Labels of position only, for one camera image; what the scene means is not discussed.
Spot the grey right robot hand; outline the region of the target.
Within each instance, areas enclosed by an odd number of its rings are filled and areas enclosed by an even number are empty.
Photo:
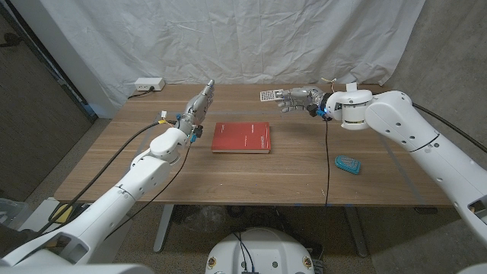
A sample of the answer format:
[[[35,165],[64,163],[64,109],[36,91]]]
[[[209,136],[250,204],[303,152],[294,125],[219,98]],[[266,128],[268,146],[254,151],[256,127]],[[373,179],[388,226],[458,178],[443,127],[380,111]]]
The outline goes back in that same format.
[[[283,113],[306,110],[311,116],[318,111],[324,111],[327,93],[318,87],[305,86],[276,92],[276,97],[282,101],[278,104]]]

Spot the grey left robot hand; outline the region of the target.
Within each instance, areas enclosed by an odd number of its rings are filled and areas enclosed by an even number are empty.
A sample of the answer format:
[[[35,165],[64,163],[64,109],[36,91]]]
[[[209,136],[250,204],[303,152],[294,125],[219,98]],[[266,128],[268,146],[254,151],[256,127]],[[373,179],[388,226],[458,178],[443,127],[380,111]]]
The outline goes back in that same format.
[[[213,101],[214,84],[215,81],[210,80],[202,91],[186,104],[185,111],[177,124],[179,130],[188,135],[194,126],[198,126],[204,121],[205,115]]]

